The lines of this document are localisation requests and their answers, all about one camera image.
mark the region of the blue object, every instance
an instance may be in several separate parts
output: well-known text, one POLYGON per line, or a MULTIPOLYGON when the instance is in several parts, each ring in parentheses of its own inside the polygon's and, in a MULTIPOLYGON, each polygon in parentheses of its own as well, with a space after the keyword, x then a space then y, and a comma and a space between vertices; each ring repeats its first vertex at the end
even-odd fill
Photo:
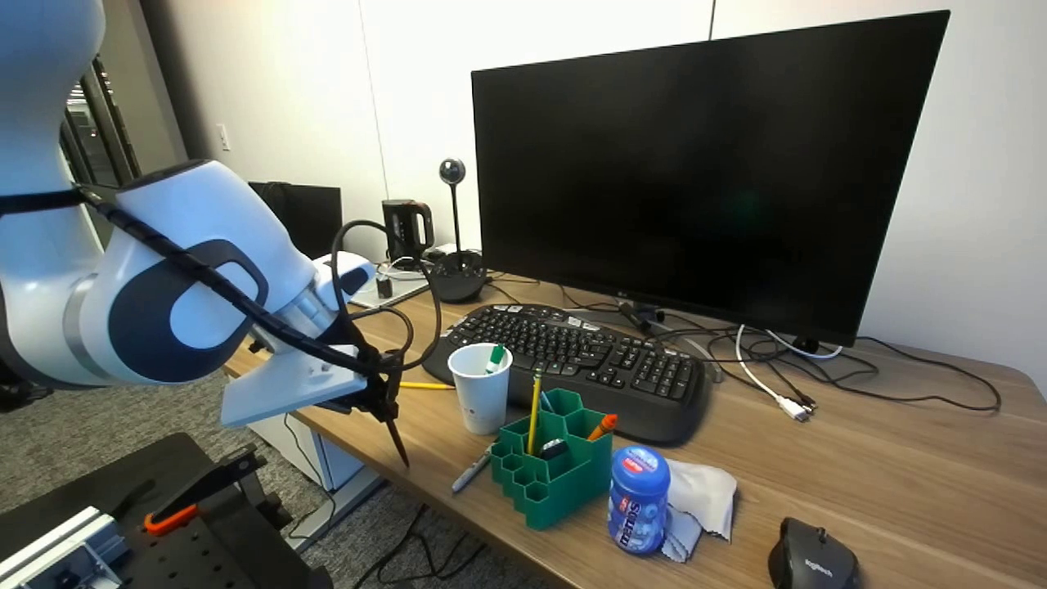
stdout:
POLYGON ((634 555, 657 553, 668 526, 668 461, 645 444, 619 448, 611 458, 610 536, 634 555))

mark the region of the gray floor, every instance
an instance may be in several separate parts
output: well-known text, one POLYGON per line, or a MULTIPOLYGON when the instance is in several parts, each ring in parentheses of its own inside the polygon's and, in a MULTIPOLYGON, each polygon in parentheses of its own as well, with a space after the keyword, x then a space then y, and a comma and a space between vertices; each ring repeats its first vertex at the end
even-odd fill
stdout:
MULTIPOLYGON (((328 496, 254 433, 219 428, 219 390, 222 377, 167 390, 53 393, 18 411, 0 411, 0 515, 170 433, 191 433, 214 458, 257 444, 268 458, 259 472, 263 489, 275 490, 292 518, 324 507, 328 496)), ((306 561, 324 567, 338 589, 354 586, 402 540, 420 507, 417 496, 386 485, 357 515, 310 543, 306 561)), ((423 515, 420 536, 429 540, 436 564, 455 543, 463 543, 457 553, 480 548, 436 509, 423 515)), ((425 577, 425 568, 425 548, 412 540, 386 567, 382 579, 370 579, 366 586, 546 586, 545 577, 499 548, 486 548, 455 579, 408 579, 425 577)))

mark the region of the plastic container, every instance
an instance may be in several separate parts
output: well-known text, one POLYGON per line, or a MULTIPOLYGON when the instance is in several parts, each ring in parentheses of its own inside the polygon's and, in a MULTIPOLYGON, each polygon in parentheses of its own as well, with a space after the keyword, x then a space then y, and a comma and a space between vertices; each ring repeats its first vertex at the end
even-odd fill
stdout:
POLYGON ((668 485, 668 461, 654 448, 629 444, 616 450, 610 485, 611 543, 634 555, 663 549, 672 526, 668 485))
POLYGON ((582 406, 574 390, 546 390, 538 411, 538 448, 526 455, 526 420, 499 433, 492 478, 524 515, 526 526, 549 530, 597 496, 610 495, 611 435, 588 440, 604 411, 582 406))

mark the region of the green basket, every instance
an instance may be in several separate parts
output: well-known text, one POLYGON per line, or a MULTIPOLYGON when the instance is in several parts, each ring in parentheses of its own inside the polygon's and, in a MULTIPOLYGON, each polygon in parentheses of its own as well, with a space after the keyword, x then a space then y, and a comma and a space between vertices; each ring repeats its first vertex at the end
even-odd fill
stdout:
POLYGON ((574 390, 546 390, 538 411, 534 448, 562 440, 562 450, 526 455, 526 420, 499 433, 492 448, 492 478, 524 509, 526 526, 549 530, 581 507, 610 495, 611 435, 588 442, 604 411, 582 406, 574 390))

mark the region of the computer mouse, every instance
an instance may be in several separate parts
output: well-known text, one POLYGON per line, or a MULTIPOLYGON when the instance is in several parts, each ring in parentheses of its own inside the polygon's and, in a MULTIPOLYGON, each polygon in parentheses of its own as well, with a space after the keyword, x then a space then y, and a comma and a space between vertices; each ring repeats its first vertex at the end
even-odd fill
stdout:
POLYGON ((860 586, 858 555, 823 526, 787 518, 769 553, 776 589, 856 589, 860 586))

